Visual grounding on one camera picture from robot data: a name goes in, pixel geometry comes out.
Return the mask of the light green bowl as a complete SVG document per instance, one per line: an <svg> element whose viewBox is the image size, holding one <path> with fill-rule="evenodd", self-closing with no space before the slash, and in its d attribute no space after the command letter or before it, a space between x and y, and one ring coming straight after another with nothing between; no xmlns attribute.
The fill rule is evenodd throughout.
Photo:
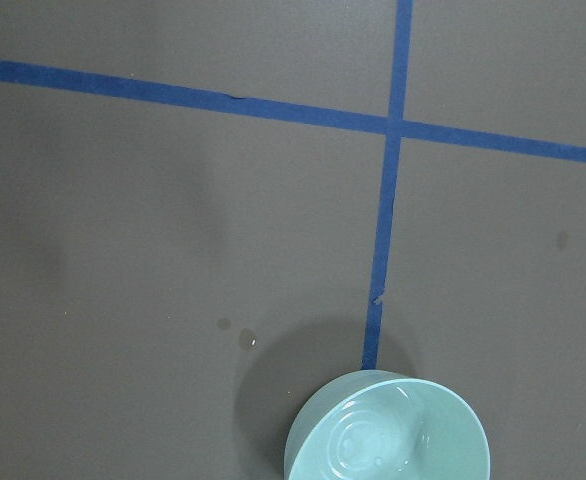
<svg viewBox="0 0 586 480"><path fill-rule="evenodd" d="M284 450L287 479L487 479L484 428L457 393L428 380L360 370L302 406Z"/></svg>

